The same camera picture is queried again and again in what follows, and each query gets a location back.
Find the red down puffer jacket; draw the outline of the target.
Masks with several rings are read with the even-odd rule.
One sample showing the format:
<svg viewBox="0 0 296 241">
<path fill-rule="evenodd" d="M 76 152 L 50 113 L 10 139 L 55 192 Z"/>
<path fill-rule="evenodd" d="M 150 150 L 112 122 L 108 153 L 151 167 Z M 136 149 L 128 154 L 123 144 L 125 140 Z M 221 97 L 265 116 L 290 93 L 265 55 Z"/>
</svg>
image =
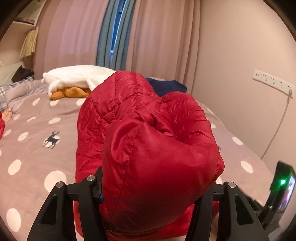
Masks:
<svg viewBox="0 0 296 241">
<path fill-rule="evenodd" d="M 203 109 L 188 94 L 158 96 L 140 74 L 117 71 L 82 104 L 75 179 L 102 168 L 99 207 L 109 240 L 187 234 L 194 202 L 224 162 Z"/>
</svg>

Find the grey polka dot bedspread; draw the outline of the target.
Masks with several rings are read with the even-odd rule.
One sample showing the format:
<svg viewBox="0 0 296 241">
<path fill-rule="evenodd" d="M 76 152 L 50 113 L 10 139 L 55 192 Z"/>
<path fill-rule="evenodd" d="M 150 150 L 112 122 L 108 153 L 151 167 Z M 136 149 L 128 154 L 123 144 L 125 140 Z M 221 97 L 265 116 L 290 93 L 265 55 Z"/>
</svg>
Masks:
<svg viewBox="0 0 296 241">
<path fill-rule="evenodd" d="M 1 138 L 1 218 L 13 238 L 26 240 L 53 186 L 75 181 L 77 119 L 83 98 L 30 96 L 6 123 Z M 204 104 L 225 169 L 218 183 L 235 182 L 265 204 L 273 175 L 265 163 Z"/>
</svg>

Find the orange garment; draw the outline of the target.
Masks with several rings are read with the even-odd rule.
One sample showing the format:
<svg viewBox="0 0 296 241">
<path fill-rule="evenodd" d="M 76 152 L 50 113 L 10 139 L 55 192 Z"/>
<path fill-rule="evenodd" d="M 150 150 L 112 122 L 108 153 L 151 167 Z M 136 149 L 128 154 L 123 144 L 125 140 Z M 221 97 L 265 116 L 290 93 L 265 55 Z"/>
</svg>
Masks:
<svg viewBox="0 0 296 241">
<path fill-rule="evenodd" d="M 88 88 L 80 88 L 80 87 L 64 87 L 61 90 L 57 90 L 54 92 L 50 99 L 51 100 L 59 100 L 62 98 L 84 98 L 88 97 L 91 93 L 91 90 Z"/>
</svg>

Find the plaid grey bedding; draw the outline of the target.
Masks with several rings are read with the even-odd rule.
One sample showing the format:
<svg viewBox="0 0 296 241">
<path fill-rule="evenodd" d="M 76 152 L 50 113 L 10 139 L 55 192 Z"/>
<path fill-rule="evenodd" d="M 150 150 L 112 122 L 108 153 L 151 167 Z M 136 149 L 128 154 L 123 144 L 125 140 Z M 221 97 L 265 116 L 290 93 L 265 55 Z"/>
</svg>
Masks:
<svg viewBox="0 0 296 241">
<path fill-rule="evenodd" d="M 10 108 L 17 113 L 23 103 L 32 95 L 48 92 L 48 85 L 32 76 L 16 83 L 1 86 L 1 113 Z"/>
</svg>

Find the white fleece garment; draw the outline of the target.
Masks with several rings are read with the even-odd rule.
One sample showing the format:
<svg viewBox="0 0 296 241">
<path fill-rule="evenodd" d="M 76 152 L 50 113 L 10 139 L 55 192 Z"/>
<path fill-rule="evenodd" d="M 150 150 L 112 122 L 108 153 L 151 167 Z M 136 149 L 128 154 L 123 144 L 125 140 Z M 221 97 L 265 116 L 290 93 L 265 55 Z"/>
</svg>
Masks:
<svg viewBox="0 0 296 241">
<path fill-rule="evenodd" d="M 64 87 L 88 88 L 92 91 L 114 73 L 115 70 L 94 65 L 65 66 L 44 72 L 41 82 L 48 85 L 48 95 L 51 97 Z"/>
</svg>

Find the black garment on bed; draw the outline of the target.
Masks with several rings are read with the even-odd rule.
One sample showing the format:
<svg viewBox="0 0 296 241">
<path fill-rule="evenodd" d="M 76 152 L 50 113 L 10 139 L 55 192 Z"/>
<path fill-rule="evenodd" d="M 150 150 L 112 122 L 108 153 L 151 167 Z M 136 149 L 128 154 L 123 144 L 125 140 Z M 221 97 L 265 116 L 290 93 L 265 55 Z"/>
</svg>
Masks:
<svg viewBox="0 0 296 241">
<path fill-rule="evenodd" d="M 23 66 L 20 66 L 15 74 L 12 76 L 11 80 L 13 83 L 19 82 L 21 80 L 26 79 L 27 77 L 34 77 L 35 73 L 33 70 L 28 68 L 23 68 Z"/>
</svg>

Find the navy blue fleece garment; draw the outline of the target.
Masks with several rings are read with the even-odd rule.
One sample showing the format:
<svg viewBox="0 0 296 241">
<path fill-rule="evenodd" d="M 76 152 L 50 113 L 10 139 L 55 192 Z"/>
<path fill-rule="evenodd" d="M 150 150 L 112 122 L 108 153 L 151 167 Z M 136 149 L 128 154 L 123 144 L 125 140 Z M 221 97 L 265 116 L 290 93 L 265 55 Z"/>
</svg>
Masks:
<svg viewBox="0 0 296 241">
<path fill-rule="evenodd" d="M 176 91 L 187 93 L 187 87 L 176 80 L 156 80 L 149 77 L 146 77 L 146 80 L 149 82 L 159 97 Z"/>
</svg>

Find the tan tassel hanging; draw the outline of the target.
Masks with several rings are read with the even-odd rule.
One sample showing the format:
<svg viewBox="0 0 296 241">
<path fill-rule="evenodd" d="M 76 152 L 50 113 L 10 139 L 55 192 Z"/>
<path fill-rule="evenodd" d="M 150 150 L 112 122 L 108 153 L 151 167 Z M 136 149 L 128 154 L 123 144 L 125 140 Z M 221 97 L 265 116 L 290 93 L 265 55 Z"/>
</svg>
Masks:
<svg viewBox="0 0 296 241">
<path fill-rule="evenodd" d="M 27 32 L 20 51 L 20 58 L 34 55 L 36 51 L 36 43 L 39 27 L 34 27 Z"/>
</svg>

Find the pink curtain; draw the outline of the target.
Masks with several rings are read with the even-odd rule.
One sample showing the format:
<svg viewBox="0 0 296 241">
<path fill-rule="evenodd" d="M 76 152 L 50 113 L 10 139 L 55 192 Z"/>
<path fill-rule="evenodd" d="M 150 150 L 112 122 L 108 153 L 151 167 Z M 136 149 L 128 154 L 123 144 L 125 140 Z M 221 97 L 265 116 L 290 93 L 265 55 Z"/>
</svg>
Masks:
<svg viewBox="0 0 296 241">
<path fill-rule="evenodd" d="M 96 65 L 103 17 L 109 1 L 47 1 L 38 21 L 33 70 Z M 197 69 L 199 1 L 136 1 L 126 69 L 177 80 L 192 90 Z"/>
</svg>

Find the teal curtain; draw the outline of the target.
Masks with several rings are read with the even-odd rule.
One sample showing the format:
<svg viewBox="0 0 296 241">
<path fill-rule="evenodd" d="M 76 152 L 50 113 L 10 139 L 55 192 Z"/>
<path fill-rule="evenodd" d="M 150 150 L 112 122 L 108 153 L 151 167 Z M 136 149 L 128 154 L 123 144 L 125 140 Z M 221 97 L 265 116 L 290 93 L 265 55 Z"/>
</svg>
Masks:
<svg viewBox="0 0 296 241">
<path fill-rule="evenodd" d="M 110 0 L 99 34 L 96 65 L 125 70 L 136 0 Z"/>
</svg>

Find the white wall power strip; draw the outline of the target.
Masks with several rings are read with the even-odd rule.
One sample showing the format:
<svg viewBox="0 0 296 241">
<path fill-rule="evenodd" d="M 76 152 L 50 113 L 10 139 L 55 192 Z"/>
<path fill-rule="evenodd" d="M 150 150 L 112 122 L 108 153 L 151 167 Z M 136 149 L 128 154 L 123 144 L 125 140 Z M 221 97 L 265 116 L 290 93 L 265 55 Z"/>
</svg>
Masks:
<svg viewBox="0 0 296 241">
<path fill-rule="evenodd" d="M 277 89 L 291 98 L 294 97 L 295 86 L 278 77 L 259 70 L 254 70 L 252 79 Z"/>
</svg>

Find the white wall shelf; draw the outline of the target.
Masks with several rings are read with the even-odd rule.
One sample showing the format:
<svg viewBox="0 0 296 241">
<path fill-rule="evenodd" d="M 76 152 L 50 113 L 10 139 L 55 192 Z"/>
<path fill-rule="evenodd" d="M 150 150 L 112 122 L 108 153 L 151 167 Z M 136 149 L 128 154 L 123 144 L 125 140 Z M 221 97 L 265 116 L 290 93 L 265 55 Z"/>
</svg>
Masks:
<svg viewBox="0 0 296 241">
<path fill-rule="evenodd" d="M 28 27 L 36 25 L 41 11 L 47 0 L 32 0 L 13 21 L 14 24 L 21 24 Z"/>
</svg>

